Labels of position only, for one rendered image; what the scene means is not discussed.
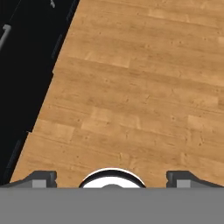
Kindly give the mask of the white and black round object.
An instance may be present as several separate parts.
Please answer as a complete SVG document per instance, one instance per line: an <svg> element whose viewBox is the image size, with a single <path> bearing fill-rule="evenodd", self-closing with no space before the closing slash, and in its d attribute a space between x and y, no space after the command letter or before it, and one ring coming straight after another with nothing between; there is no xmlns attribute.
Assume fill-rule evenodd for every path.
<svg viewBox="0 0 224 224"><path fill-rule="evenodd" d="M103 168L88 174L79 188L145 188L145 183L133 172L121 168Z"/></svg>

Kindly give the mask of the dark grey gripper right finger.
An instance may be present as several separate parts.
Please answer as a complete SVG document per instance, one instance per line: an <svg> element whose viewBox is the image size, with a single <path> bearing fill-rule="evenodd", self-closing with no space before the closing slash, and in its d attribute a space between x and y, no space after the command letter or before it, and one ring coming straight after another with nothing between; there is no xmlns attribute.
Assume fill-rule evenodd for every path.
<svg viewBox="0 0 224 224"><path fill-rule="evenodd" d="M168 171L166 173L167 188L203 188L203 187L219 187L221 185L214 184L209 181L197 178L190 171Z"/></svg>

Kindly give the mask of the black cupboard run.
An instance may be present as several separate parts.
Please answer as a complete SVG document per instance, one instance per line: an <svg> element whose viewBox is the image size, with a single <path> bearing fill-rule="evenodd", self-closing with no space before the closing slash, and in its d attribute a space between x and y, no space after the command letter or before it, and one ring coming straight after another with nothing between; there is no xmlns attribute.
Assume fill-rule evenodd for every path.
<svg viewBox="0 0 224 224"><path fill-rule="evenodd" d="M11 181L80 0L0 0L0 186Z"/></svg>

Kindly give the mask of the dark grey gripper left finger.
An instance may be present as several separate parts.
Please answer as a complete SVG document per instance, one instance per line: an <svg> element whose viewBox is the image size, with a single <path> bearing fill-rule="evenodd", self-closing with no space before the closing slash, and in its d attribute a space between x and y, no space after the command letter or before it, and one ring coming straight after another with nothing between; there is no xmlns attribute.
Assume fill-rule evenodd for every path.
<svg viewBox="0 0 224 224"><path fill-rule="evenodd" d="M56 179L56 171L34 171L26 178L10 183L9 187L54 188L57 186Z"/></svg>

